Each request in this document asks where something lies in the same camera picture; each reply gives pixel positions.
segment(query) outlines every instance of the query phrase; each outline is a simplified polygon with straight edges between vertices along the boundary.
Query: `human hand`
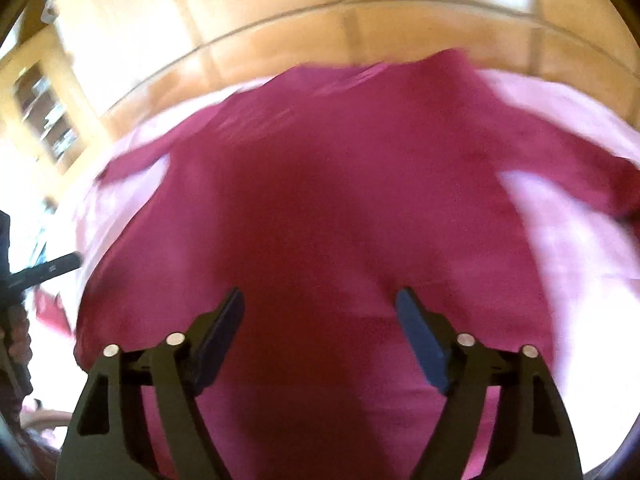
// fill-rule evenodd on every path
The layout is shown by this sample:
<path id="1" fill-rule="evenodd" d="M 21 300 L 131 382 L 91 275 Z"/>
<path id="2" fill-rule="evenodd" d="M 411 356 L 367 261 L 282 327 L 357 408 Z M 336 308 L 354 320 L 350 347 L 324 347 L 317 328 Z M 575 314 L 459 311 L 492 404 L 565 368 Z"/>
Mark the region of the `human hand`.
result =
<path id="1" fill-rule="evenodd" d="M 17 364 L 26 365 L 33 357 L 27 312 L 21 306 L 13 307 L 10 312 L 10 319 L 12 344 L 8 349 L 9 357 Z M 3 340 L 4 336 L 4 330 L 0 328 L 0 340 Z"/>

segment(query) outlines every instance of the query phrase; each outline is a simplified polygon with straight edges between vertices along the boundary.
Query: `garment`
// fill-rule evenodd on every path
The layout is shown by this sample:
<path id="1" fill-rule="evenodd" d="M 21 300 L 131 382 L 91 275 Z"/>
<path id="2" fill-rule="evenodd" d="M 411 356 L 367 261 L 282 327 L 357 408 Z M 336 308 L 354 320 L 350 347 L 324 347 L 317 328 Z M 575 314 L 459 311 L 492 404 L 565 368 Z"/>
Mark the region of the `garment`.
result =
<path id="1" fill-rule="evenodd" d="M 535 344 L 552 364 L 548 304 L 497 173 L 542 174 L 617 218 L 638 188 L 628 161 L 504 104 L 457 52 L 293 69 L 102 180 L 167 153 L 158 192 L 88 282 L 76 355 L 89 367 L 110 342 L 154 345 L 240 286 L 246 318 L 198 401 L 236 478 L 406 478 L 442 399 L 395 320 L 395 291 L 411 285 L 457 330 Z"/>

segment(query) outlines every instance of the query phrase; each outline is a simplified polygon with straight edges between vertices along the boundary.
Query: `silver screw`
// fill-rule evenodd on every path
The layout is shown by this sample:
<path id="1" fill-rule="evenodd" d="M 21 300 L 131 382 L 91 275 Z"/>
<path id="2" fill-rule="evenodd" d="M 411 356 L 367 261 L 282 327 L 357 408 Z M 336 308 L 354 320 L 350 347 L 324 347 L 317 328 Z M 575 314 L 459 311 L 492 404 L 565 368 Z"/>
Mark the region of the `silver screw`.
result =
<path id="1" fill-rule="evenodd" d="M 120 347 L 118 345 L 107 345 L 104 347 L 102 355 L 105 357 L 113 357 L 114 355 L 117 355 L 119 351 Z"/>
<path id="2" fill-rule="evenodd" d="M 460 346 L 473 346 L 476 344 L 476 338 L 471 334 L 458 334 L 458 344 Z"/>
<path id="3" fill-rule="evenodd" d="M 170 346 L 181 345 L 186 339 L 182 332 L 174 332 L 166 337 L 166 343 Z"/>
<path id="4" fill-rule="evenodd" d="M 538 349 L 533 345 L 524 345 L 522 347 L 522 353 L 531 359 L 538 357 Z"/>

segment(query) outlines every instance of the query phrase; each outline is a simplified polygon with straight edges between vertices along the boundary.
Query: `wall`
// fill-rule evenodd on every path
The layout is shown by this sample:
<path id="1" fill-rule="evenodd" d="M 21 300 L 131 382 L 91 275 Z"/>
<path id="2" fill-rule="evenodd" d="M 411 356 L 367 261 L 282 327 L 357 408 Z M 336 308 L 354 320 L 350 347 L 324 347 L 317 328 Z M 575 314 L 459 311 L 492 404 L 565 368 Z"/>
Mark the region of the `wall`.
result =
<path id="1" fill-rule="evenodd" d="M 407 61 L 453 46 L 640 121 L 640 49 L 609 0 L 56 3 L 82 87 L 119 135 L 185 98 L 298 63 Z"/>

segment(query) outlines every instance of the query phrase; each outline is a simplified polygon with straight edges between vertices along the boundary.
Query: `pink bed sheet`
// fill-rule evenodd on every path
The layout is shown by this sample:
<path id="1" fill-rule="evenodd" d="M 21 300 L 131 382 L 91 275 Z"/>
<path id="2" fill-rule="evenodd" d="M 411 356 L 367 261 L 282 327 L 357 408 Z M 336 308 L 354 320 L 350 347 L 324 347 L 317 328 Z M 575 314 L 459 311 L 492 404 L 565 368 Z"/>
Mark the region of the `pink bed sheet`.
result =
<path id="1" fill-rule="evenodd" d="M 640 136 L 602 104 L 567 86 L 482 71 L 505 101 L 526 108 L 640 166 Z M 109 160 L 162 136 L 195 111 L 266 80 L 187 101 L 116 143 L 79 180 L 47 232 L 48 256 L 78 250 L 84 266 L 46 284 L 60 294 L 72 331 L 92 271 L 127 223 L 153 195 L 168 167 L 163 158 L 123 182 L 98 186 Z M 640 262 L 626 227 L 592 211 L 537 176 L 501 174 L 518 208 L 553 308 L 558 355 L 554 375 L 574 426 L 584 470 L 608 458 L 640 412 Z"/>

